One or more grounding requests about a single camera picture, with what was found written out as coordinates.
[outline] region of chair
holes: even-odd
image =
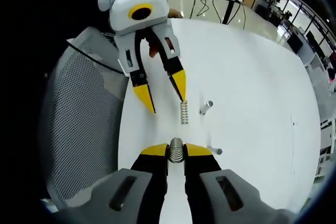
[[[114,69],[118,50],[95,28],[71,42]],[[128,79],[67,48],[50,76],[39,125],[41,163],[58,209],[79,206],[118,169],[118,138]]]

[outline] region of black sleeve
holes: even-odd
[[[29,14],[40,16],[43,30],[62,39],[74,38],[88,26],[109,30],[109,12],[99,11],[98,0],[37,0],[31,7]]]

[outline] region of metal spring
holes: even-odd
[[[180,163],[184,161],[183,142],[180,138],[175,137],[171,140],[168,159],[172,163]]]
[[[187,101],[181,102],[180,110],[181,110],[181,124],[188,124],[189,117],[188,117],[188,102]]]

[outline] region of office floor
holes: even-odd
[[[184,18],[189,18],[192,7],[193,7],[194,0],[168,0],[168,3],[169,3],[170,8],[181,10],[184,15]],[[223,18],[226,12],[228,1],[214,0],[214,3],[218,10],[220,17]],[[206,20],[210,22],[219,23],[219,18],[216,14],[216,11],[214,10],[212,6],[211,0],[207,1],[207,5],[209,6],[209,10],[205,12],[203,15],[197,17],[196,14],[198,13],[199,10],[202,9],[203,4],[201,3],[200,0],[196,0],[192,19]],[[239,6],[238,4],[235,4],[232,10],[232,13],[231,13],[231,17],[236,12],[238,6]],[[275,27],[271,23],[262,19],[259,15],[254,13],[249,7],[246,7],[246,6],[245,6],[245,13],[246,13],[246,25],[245,25],[246,31],[259,34],[291,50],[289,45],[286,42],[285,36],[287,36],[288,34],[286,34],[287,32],[284,28],[282,28],[281,26],[279,28]],[[243,25],[244,25],[243,7],[239,9],[236,17],[232,20],[232,22],[229,25],[240,28],[240,29],[243,28]]]

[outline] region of white round table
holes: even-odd
[[[299,57],[276,43],[226,25],[173,19],[186,71],[189,124],[159,56],[142,60],[156,114],[137,98],[129,81],[120,126],[119,169],[130,168],[146,147],[184,143],[221,148],[215,155],[255,186],[263,202],[298,212],[317,169],[320,120],[315,94]],[[206,101],[205,116],[198,110]],[[191,223],[183,164],[169,164],[160,223]]]

